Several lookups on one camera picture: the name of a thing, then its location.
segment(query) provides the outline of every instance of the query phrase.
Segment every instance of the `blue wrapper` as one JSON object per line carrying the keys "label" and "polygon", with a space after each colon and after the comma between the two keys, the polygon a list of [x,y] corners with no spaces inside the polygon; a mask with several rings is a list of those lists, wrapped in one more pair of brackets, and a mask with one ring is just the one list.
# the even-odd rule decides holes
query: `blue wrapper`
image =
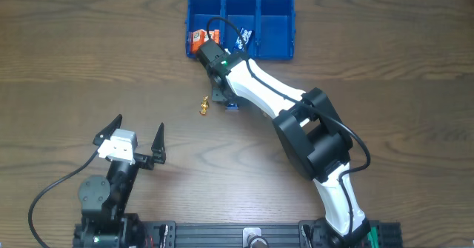
{"label": "blue wrapper", "polygon": [[[242,37],[244,37],[245,45],[247,45],[253,36],[253,30],[246,30],[243,27],[241,27],[240,34],[242,34]],[[236,49],[240,51],[244,51],[244,45],[242,44],[242,41],[238,36],[237,36],[236,44],[234,44],[234,48],[232,51],[235,51]]]}

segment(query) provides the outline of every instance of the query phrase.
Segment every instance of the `blue tray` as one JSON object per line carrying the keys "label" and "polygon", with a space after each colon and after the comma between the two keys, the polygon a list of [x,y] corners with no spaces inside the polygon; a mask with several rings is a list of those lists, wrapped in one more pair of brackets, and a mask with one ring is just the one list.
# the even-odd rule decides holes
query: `blue tray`
{"label": "blue tray", "polygon": [[[248,43],[251,58],[289,60],[295,49],[295,0],[187,0],[186,55],[191,33],[206,29],[210,18],[221,16],[237,28],[255,30]],[[237,33],[223,21],[213,21],[210,30],[220,29],[221,45],[233,51]]]}

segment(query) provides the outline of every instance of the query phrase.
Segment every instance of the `gold object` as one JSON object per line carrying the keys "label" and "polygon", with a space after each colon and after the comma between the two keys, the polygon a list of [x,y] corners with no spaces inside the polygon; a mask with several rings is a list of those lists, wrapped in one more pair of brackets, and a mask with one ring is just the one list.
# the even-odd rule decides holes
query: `gold object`
{"label": "gold object", "polygon": [[206,115],[207,109],[209,108],[209,102],[207,101],[208,98],[209,98],[209,96],[205,96],[202,99],[202,103],[201,103],[202,110],[199,111],[199,114],[201,114],[201,115]]}

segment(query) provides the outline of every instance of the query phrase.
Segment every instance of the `green object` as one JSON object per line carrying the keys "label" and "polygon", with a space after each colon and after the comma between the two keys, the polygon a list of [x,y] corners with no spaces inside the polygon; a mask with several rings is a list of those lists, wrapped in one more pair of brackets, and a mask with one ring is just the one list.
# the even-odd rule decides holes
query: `green object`
{"label": "green object", "polygon": [[370,246],[372,248],[378,248],[378,236],[377,236],[377,228],[372,227],[369,234],[367,234],[367,239],[369,239]]}

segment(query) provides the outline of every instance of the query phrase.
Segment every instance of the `tabletop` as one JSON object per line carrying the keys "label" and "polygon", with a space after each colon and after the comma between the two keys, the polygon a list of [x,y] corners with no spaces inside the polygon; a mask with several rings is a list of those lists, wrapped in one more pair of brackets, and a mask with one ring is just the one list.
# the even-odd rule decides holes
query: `tabletop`
{"label": "tabletop", "polygon": [[[38,247],[31,201],[82,165],[119,113],[150,153],[161,122],[167,162],[141,170],[127,212],[177,222],[297,222],[324,217],[291,167],[271,120],[253,105],[210,103],[187,58],[187,0],[0,0],[0,243]],[[370,219],[399,221],[406,247],[474,239],[474,0],[295,0],[291,61],[262,61],[291,87],[321,88],[366,142],[351,175]],[[352,166],[363,164],[359,147]],[[79,184],[97,158],[37,204],[52,247],[70,247]]]}

